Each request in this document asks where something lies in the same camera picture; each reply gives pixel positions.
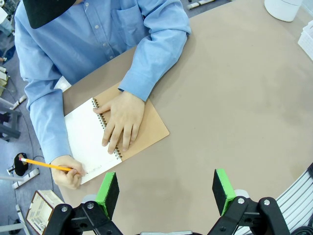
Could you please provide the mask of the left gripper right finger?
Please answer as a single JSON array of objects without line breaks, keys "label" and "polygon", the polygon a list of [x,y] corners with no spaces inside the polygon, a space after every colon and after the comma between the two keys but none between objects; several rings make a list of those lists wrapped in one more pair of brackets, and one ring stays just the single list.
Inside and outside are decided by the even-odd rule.
[{"label": "left gripper right finger", "polygon": [[210,235],[234,235],[239,227],[248,227],[254,235],[289,235],[290,231],[272,197],[258,202],[238,196],[224,169],[215,169],[212,191],[220,218],[209,231]]}]

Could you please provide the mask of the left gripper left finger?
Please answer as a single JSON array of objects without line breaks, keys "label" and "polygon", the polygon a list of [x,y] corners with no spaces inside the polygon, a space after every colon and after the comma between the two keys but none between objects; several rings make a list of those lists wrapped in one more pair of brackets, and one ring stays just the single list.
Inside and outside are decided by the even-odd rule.
[{"label": "left gripper left finger", "polygon": [[112,221],[119,196],[116,173],[106,173],[95,200],[89,200],[73,208],[58,204],[45,228],[46,235],[82,235],[91,231],[95,235],[121,235]]}]

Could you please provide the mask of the person's right hand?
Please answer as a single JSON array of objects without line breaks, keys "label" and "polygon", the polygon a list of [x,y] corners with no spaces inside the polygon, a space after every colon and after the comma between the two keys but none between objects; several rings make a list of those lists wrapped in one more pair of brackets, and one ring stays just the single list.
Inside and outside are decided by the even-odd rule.
[{"label": "person's right hand", "polygon": [[83,165],[79,161],[75,160],[70,155],[63,155],[54,159],[51,164],[71,169],[70,171],[63,171],[52,168],[51,173],[55,184],[69,189],[79,188],[82,177],[86,174]]}]

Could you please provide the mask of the person's left hand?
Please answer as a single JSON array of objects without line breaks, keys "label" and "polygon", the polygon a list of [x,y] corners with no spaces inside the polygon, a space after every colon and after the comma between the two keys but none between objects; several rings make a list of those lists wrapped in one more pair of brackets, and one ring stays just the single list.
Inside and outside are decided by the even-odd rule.
[{"label": "person's left hand", "polygon": [[122,140],[122,150],[129,149],[138,135],[143,119],[145,102],[135,95],[123,91],[105,105],[93,109],[96,114],[110,112],[110,119],[105,127],[102,145],[112,154],[118,141]]}]

